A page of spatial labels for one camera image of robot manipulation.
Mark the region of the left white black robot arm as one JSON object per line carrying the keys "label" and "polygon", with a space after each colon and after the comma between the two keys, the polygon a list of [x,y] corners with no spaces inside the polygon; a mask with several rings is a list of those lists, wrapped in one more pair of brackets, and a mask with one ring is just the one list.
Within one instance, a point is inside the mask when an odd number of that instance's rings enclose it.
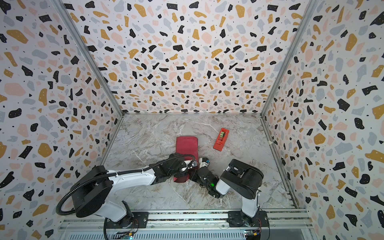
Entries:
{"label": "left white black robot arm", "polygon": [[96,166],[71,188],[75,215],[78,218],[97,215],[118,222],[129,215],[129,208],[124,201],[113,200],[116,192],[186,177],[197,166],[195,156],[178,153],[136,170],[113,171]]}

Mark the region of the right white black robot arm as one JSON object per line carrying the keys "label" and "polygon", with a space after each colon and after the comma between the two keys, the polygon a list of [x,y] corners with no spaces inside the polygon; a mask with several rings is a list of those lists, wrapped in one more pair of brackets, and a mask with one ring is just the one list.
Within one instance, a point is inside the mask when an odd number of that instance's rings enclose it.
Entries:
{"label": "right white black robot arm", "polygon": [[254,218],[259,207],[259,188],[263,183],[264,174],[257,168],[233,159],[221,176],[209,170],[210,160],[201,158],[199,167],[190,173],[190,180],[206,189],[216,199],[234,190],[242,197],[241,213]]}

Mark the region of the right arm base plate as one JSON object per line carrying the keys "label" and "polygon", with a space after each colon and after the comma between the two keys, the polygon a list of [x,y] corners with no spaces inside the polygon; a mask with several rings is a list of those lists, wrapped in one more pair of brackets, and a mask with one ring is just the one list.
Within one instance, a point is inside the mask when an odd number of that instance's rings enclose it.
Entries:
{"label": "right arm base plate", "polygon": [[269,227],[269,219],[267,212],[261,209],[257,209],[256,215],[254,217],[249,217],[242,211],[229,211],[227,223],[231,228],[235,227],[250,227],[250,228],[259,228],[259,227]]}

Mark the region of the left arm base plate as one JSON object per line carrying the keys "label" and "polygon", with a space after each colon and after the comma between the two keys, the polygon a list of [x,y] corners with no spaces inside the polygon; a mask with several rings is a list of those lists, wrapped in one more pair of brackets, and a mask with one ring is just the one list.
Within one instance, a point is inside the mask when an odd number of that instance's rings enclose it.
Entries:
{"label": "left arm base plate", "polygon": [[122,201],[127,214],[119,221],[114,222],[105,218],[103,230],[108,229],[145,229],[147,227],[149,212],[132,212],[125,201]]}

